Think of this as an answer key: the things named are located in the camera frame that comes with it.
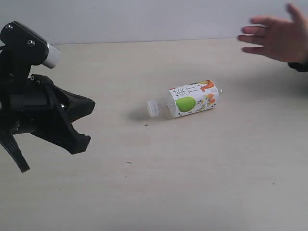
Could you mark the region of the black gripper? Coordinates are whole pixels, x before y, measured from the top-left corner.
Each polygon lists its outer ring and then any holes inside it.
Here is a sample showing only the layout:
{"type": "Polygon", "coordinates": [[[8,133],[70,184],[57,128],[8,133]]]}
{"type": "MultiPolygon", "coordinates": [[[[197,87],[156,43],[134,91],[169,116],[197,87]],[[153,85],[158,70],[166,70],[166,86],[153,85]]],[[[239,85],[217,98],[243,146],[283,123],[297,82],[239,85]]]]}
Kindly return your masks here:
{"type": "Polygon", "coordinates": [[[70,154],[85,152],[91,137],[78,133],[73,122],[95,107],[92,99],[55,86],[47,76],[30,76],[32,66],[18,62],[5,45],[0,48],[0,143],[22,173],[30,167],[15,134],[34,134],[70,154]]]}

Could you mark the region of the black sleeved forearm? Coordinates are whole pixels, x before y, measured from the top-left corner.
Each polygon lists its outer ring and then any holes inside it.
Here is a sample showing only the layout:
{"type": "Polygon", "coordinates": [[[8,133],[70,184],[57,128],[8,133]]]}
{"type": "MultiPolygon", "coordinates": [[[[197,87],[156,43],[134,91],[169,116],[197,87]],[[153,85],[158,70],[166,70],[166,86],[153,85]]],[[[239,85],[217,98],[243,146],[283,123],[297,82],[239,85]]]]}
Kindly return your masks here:
{"type": "Polygon", "coordinates": [[[308,61],[302,62],[288,62],[288,66],[297,72],[307,73],[308,72],[308,61]]]}

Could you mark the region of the person's open hand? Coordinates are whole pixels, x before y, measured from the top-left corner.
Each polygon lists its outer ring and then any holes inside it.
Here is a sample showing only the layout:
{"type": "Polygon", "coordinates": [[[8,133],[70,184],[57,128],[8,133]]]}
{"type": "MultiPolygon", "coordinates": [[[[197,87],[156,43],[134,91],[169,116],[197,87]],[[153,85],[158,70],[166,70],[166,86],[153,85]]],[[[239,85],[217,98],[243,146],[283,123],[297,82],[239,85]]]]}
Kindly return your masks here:
{"type": "Polygon", "coordinates": [[[247,54],[262,55],[285,63],[308,62],[308,20],[292,3],[286,4],[291,20],[271,16],[254,16],[242,28],[237,39],[251,44],[243,47],[247,54]]]}

